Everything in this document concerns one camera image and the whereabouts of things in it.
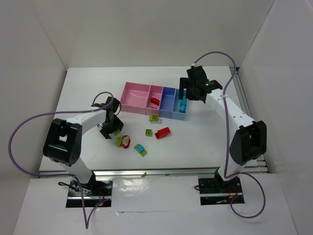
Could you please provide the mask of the red lego brick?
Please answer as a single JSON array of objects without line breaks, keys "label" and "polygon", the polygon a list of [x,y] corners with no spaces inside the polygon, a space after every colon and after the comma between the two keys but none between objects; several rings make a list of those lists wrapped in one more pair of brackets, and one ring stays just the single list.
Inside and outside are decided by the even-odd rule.
[{"label": "red lego brick", "polygon": [[156,97],[152,97],[150,98],[150,102],[156,106],[159,106],[160,105],[160,100],[157,99]]},{"label": "red lego brick", "polygon": [[168,136],[169,134],[171,134],[171,131],[170,131],[169,127],[166,127],[166,128],[160,129],[157,132],[155,132],[155,137],[157,139],[161,139],[161,138]]}]

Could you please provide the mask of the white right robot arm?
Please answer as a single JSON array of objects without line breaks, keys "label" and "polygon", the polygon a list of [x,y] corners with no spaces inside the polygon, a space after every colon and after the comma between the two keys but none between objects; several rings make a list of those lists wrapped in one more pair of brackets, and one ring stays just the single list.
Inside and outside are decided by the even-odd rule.
[{"label": "white right robot arm", "polygon": [[187,75],[179,81],[179,98],[208,103],[226,123],[226,160],[215,171],[214,184],[228,186],[247,163],[266,152],[267,126],[245,114],[218,81],[208,80],[202,66],[192,65]]}]

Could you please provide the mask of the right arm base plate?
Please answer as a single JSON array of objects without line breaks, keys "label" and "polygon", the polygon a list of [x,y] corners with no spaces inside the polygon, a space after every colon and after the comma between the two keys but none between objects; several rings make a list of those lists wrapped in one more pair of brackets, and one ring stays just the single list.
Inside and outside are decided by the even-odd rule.
[{"label": "right arm base plate", "polygon": [[213,178],[199,178],[194,189],[200,193],[200,203],[207,205],[244,204],[240,179],[236,177],[224,186],[217,186]]}]

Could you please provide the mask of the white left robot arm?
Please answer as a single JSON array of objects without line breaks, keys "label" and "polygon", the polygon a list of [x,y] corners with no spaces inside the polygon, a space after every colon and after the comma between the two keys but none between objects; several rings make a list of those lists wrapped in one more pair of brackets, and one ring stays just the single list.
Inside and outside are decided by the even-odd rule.
[{"label": "white left robot arm", "polygon": [[95,127],[105,139],[111,139],[111,134],[121,131],[124,126],[115,114],[120,106],[118,99],[108,97],[105,103],[93,102],[90,112],[68,119],[54,119],[44,143],[43,155],[74,175],[74,180],[80,182],[82,188],[93,191],[98,183],[94,172],[80,158],[82,136]]}]

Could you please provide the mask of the green lego brick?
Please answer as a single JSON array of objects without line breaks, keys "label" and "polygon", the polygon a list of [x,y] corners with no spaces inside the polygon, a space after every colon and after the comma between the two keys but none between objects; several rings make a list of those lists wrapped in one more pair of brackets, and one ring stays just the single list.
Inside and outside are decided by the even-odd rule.
[{"label": "green lego brick", "polygon": [[116,131],[113,132],[113,134],[114,134],[115,136],[118,136],[120,133],[121,133],[120,130],[116,130]]},{"label": "green lego brick", "polygon": [[151,137],[152,134],[153,134],[153,132],[152,132],[151,129],[146,129],[146,131],[145,131],[145,136]]}]

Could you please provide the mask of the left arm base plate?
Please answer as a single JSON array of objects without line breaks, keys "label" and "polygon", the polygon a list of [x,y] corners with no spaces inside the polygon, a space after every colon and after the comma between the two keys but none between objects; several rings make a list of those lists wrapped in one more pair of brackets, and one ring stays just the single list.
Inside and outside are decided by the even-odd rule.
[{"label": "left arm base plate", "polygon": [[[86,208],[95,207],[99,204],[99,207],[106,208],[111,207],[112,200],[112,180],[97,181],[95,189],[87,190],[83,188],[83,197]],[[68,187],[66,208],[81,208],[81,193],[78,187],[78,183],[71,180],[70,183],[59,182],[59,186]]]}]

